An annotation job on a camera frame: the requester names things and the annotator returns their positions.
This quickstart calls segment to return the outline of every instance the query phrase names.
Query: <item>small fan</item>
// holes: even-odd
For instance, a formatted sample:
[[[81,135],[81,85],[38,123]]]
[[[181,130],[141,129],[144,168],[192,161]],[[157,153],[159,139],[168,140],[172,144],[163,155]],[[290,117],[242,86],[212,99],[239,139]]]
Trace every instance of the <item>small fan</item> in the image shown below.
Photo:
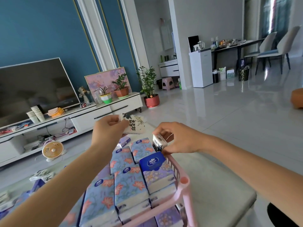
[[[45,141],[43,145],[42,154],[47,158],[46,160],[50,162],[60,155],[65,154],[63,144],[59,141],[49,139]]]

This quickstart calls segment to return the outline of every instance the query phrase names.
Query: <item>television screen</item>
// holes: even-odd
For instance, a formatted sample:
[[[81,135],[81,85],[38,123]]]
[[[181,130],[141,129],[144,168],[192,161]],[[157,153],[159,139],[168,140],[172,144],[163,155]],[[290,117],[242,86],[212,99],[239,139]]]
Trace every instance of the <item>television screen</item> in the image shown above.
[[[0,68],[0,127],[28,119],[35,105],[47,113],[77,104],[60,58]]]

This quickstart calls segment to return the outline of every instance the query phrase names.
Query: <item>large potted plant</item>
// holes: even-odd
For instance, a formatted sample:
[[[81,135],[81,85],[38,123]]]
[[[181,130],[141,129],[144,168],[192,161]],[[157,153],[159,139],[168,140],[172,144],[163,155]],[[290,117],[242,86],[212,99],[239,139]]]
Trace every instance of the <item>large potted plant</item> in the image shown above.
[[[105,86],[104,88],[100,87],[100,98],[103,101],[103,103],[108,104],[112,102],[112,93],[106,93],[106,90],[108,89],[107,86]]]
[[[126,82],[124,81],[125,76],[126,73],[121,74],[118,76],[118,79],[112,81],[113,84],[116,84],[118,86],[115,90],[115,93],[117,94],[118,98],[125,97],[128,95],[128,86],[125,86]]]
[[[154,68],[147,69],[140,67],[137,71],[139,82],[142,85],[141,92],[145,93],[144,102],[148,108],[157,107],[160,104],[159,95],[154,91],[154,81],[157,75],[154,72]]]

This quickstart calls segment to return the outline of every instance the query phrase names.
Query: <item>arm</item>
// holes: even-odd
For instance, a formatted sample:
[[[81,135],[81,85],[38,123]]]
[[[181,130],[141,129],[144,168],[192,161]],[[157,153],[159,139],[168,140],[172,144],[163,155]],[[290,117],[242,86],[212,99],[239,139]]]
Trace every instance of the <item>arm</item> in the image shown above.
[[[110,162],[128,121],[106,116],[95,123],[92,145],[0,221],[0,227],[59,226],[96,175]]]
[[[167,142],[164,152],[208,153],[240,176],[297,225],[303,226],[303,176],[256,156],[218,137],[182,123],[163,122],[153,132]]]

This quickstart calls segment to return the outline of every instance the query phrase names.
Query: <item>tv cabinet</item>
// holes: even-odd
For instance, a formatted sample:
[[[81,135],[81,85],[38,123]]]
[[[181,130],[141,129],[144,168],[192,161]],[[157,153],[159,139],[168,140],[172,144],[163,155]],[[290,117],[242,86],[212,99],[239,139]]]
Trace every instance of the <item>tv cabinet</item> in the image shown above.
[[[118,115],[137,109],[141,111],[142,106],[140,93],[132,92],[125,99],[113,99],[109,104],[92,104],[85,108],[72,108],[61,116],[48,118],[43,122],[31,124],[15,132],[2,135],[0,136],[0,167],[41,151],[43,144],[34,150],[27,148],[27,146],[29,143],[36,141],[37,136],[43,134],[40,133],[40,130],[46,127],[51,126],[54,134],[56,131],[57,134],[60,133],[63,124],[65,124],[64,126],[68,124],[68,127],[75,127],[75,133],[65,134],[56,139],[63,142],[64,145],[64,141],[92,130],[95,121],[103,116]]]

